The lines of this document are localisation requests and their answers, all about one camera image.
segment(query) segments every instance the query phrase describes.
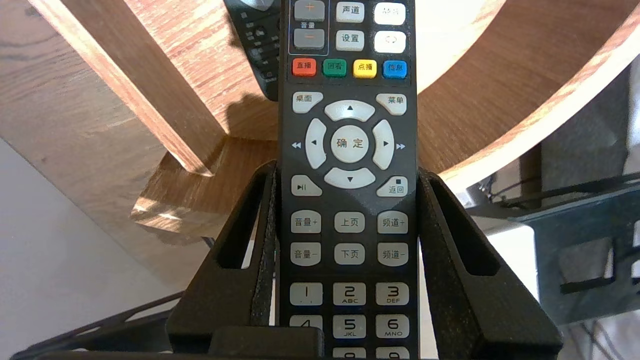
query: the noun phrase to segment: tv remote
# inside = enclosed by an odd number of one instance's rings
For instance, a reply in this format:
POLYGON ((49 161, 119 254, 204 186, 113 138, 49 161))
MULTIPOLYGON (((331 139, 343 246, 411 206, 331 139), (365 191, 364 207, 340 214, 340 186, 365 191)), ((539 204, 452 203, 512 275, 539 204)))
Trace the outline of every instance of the tv remote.
POLYGON ((414 0, 283 0, 278 324, 417 359, 414 0))
POLYGON ((280 0, 225 0, 225 6, 262 93, 277 101, 280 0))

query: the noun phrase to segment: remote control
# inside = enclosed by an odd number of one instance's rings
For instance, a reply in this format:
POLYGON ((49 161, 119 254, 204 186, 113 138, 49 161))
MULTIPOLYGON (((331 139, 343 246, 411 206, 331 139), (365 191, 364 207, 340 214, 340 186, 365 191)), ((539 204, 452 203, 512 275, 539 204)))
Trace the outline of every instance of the remote control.
POLYGON ((277 101, 280 0, 225 0, 225 6, 262 93, 277 101))
POLYGON ((281 326, 417 359, 414 0, 283 0, 281 326))

